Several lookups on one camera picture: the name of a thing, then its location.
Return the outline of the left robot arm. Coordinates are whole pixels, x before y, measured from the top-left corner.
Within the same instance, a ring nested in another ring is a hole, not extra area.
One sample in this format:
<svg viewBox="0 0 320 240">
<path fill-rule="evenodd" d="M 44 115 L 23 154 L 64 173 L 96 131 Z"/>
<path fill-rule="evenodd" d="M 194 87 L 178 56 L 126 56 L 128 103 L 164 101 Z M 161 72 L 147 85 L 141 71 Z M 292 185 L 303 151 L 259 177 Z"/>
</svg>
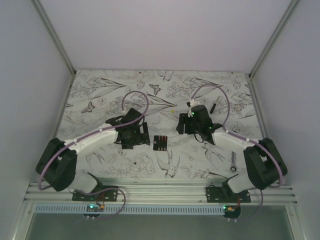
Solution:
<svg viewBox="0 0 320 240">
<path fill-rule="evenodd" d="M 144 114 L 131 108 L 124 116 L 110 118 L 81 136 L 67 140 L 51 139 L 35 167 L 40 176 L 38 189 L 44 190 L 42 181 L 46 181 L 57 192 L 71 188 L 84 193 L 91 201 L 98 200 L 102 195 L 99 180 L 90 172 L 77 170 L 77 162 L 110 144 L 120 144 L 127 150 L 149 145 Z"/>
</svg>

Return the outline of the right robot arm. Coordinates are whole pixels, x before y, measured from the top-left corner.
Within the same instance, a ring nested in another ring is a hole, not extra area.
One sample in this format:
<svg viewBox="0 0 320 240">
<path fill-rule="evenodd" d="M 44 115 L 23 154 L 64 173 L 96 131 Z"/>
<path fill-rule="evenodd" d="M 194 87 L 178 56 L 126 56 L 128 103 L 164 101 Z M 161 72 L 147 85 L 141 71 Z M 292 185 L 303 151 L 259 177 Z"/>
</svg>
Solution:
<svg viewBox="0 0 320 240">
<path fill-rule="evenodd" d="M 288 173 L 282 156 L 270 138 L 252 140 L 229 131 L 224 125 L 213 123 L 202 104 L 191 107 L 187 113 L 181 113 L 176 130 L 179 134 L 199 135 L 204 142 L 227 149 L 237 157 L 244 157 L 246 172 L 223 183 L 221 195 L 226 202 L 234 202 L 240 192 L 246 190 L 264 190 L 276 181 L 281 185 Z"/>
</svg>

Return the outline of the black fuse box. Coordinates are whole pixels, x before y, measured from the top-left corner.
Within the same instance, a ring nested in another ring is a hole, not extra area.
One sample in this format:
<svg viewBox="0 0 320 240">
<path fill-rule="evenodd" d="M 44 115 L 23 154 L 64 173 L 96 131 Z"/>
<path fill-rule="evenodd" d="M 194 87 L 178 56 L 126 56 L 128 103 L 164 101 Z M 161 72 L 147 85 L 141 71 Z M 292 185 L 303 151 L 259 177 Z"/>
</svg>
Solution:
<svg viewBox="0 0 320 240">
<path fill-rule="evenodd" d="M 166 135 L 155 135 L 153 138 L 154 151 L 167 151 L 168 137 Z"/>
</svg>

